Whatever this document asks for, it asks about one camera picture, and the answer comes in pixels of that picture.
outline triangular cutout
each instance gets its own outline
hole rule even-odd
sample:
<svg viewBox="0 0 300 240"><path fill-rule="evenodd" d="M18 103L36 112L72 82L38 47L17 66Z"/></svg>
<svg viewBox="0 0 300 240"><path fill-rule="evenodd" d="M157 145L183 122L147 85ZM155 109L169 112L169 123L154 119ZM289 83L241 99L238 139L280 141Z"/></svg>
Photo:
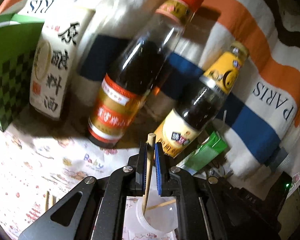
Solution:
<svg viewBox="0 0 300 240"><path fill-rule="evenodd" d="M67 227L82 197L81 192L74 194L66 203L64 203L56 212L51 215L51 220Z"/></svg>

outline checkered pattern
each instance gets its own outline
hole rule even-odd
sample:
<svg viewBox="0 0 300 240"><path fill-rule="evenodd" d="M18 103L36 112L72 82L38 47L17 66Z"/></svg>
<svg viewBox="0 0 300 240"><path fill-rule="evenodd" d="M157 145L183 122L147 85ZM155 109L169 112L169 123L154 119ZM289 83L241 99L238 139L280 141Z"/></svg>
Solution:
<svg viewBox="0 0 300 240"><path fill-rule="evenodd" d="M0 130L4 131L29 102L35 51L4 62L0 69Z"/></svg>

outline soy sauce bottle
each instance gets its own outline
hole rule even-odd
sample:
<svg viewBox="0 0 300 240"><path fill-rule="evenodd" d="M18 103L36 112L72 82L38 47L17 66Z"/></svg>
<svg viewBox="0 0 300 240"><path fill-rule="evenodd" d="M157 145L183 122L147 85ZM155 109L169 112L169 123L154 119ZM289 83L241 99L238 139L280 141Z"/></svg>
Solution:
<svg viewBox="0 0 300 240"><path fill-rule="evenodd" d="M167 0L112 63L89 118L90 141L112 148L124 135L202 2Z"/></svg>
<svg viewBox="0 0 300 240"><path fill-rule="evenodd" d="M223 106L249 51L233 42L212 66L182 91L177 106L154 132L166 154L176 157Z"/></svg>

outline green checkered box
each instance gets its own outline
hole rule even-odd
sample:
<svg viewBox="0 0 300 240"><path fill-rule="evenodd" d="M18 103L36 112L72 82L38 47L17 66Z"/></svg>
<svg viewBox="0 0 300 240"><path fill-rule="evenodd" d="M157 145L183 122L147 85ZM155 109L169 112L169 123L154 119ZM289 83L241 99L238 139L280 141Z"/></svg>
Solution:
<svg viewBox="0 0 300 240"><path fill-rule="evenodd" d="M0 15L0 130L29 102L34 52L43 20L18 14Z"/></svg>

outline screw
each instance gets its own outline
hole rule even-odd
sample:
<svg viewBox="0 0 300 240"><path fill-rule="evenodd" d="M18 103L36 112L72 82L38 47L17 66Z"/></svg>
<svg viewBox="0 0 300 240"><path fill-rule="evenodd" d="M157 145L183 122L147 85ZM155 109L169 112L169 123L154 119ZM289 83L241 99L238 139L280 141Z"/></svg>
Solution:
<svg viewBox="0 0 300 240"><path fill-rule="evenodd" d="M170 168L170 171L173 172L173 173L178 173L180 171L180 168L176 167L176 166L173 166L173 167Z"/></svg>
<svg viewBox="0 0 300 240"><path fill-rule="evenodd" d="M217 184L218 181L219 181L218 178L215 177L215 176L211 176L211 177L208 178L208 182L209 182L210 184Z"/></svg>
<svg viewBox="0 0 300 240"><path fill-rule="evenodd" d="M123 169L124 172L131 172L131 171L133 171L133 168L131 166L124 166L122 169Z"/></svg>
<svg viewBox="0 0 300 240"><path fill-rule="evenodd" d="M94 177L86 177L86 178L84 179L84 182L85 182L86 184L92 184L92 183L94 183L94 181L95 181L95 178L94 178Z"/></svg>

